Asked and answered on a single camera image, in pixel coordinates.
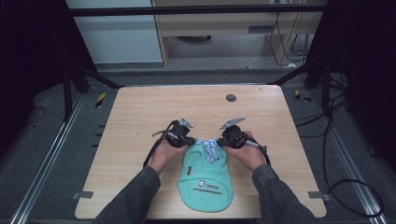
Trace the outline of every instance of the aluminum rail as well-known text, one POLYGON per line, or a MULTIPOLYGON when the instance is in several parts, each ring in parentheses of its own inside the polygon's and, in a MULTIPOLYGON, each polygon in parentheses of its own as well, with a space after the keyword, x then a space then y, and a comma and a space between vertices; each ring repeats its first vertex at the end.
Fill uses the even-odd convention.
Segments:
POLYGON ((62 149, 62 146, 64 145, 64 140, 66 139, 66 136, 68 135, 77 117, 83 99, 84 99, 84 94, 79 93, 75 101, 74 110, 71 117, 69 118, 69 120, 64 122, 64 124, 61 127, 61 130, 58 132, 58 135, 53 141, 46 159, 44 159, 37 175, 35 176, 35 180, 33 181, 32 185, 27 191, 17 211, 14 213, 13 217, 11 218, 10 220, 11 224, 22 224, 26 222, 33 206, 35 205, 35 201, 38 195, 40 194, 41 190, 44 187, 47 177, 50 174, 51 168, 55 163, 56 158, 58 157, 58 154, 62 149))
MULTIPOLYGON (((323 113, 323 110, 320 106, 320 100, 319 96, 315 91, 310 90, 309 91, 315 105, 317 106, 318 110, 320 113, 323 113)), ((327 125, 328 121, 326 119, 323 120, 323 122, 327 125)), ((361 174, 361 171, 359 167, 356 165, 356 163, 353 161, 352 157, 348 153, 348 149, 345 146, 342 137, 340 136, 339 132, 337 131, 337 128, 335 125, 332 126, 332 128, 329 131, 330 138, 332 139, 332 142, 334 143, 334 148, 335 151, 338 154, 339 159, 341 160, 341 163, 344 166, 344 169, 346 171, 346 174, 349 178, 351 179, 356 179, 361 182, 366 182, 363 175, 361 174)), ((359 184, 353 184, 352 185, 356 194, 358 195, 361 205, 363 206, 366 214, 373 215, 377 212, 379 212, 380 207, 379 204, 377 203, 374 194, 366 187, 359 185, 359 184)), ((378 217, 371 217, 369 218, 370 222, 372 224, 387 224, 388 221, 385 218, 384 214, 379 215, 378 217)))

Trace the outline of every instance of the small round object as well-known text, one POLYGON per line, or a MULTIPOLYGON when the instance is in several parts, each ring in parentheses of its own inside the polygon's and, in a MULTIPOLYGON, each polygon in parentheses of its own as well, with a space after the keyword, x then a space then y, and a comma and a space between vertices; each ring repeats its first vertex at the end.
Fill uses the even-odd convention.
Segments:
POLYGON ((228 94, 228 95, 225 97, 225 99, 226 99, 228 102, 234 102, 234 101, 236 101, 236 96, 235 96, 234 94, 228 94))

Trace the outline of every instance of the gray sleeve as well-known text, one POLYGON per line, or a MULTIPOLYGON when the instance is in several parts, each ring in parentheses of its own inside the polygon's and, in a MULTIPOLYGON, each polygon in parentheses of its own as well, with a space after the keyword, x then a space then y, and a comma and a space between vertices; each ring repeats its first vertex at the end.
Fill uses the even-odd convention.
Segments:
POLYGON ((270 165, 259 166, 253 172, 252 181, 259 192, 264 223, 318 223, 270 165))
POLYGON ((93 223, 143 223, 160 185, 157 172, 146 166, 102 210, 93 223))

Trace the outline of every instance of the hand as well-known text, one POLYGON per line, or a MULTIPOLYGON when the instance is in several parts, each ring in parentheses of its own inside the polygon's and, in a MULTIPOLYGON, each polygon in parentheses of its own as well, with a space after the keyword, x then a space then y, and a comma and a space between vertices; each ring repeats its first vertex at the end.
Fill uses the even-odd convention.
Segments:
MULTIPOLYGON (((253 137, 251 131, 246 131, 245 134, 253 137)), ((262 155, 262 152, 258 148, 248 144, 245 144, 239 149, 234 149, 232 147, 224 147, 224 149, 229 155, 232 155, 237 160, 239 160, 251 172, 256 170, 256 168, 260 165, 265 164, 265 159, 262 155)))
POLYGON ((152 154, 151 161, 148 166, 151 166, 158 175, 160 175, 166 166, 179 155, 184 154, 189 146, 172 147, 166 139, 163 139, 152 154))

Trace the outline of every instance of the teal cap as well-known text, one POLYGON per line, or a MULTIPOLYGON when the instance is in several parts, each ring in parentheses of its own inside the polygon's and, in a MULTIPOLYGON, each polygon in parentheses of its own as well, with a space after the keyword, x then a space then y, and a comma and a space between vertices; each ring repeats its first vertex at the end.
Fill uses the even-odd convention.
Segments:
POLYGON ((203 145, 190 147, 184 155, 177 186, 181 199, 191 209, 219 212, 233 200, 227 154, 222 147, 218 151, 221 158, 213 164, 205 159, 203 145))

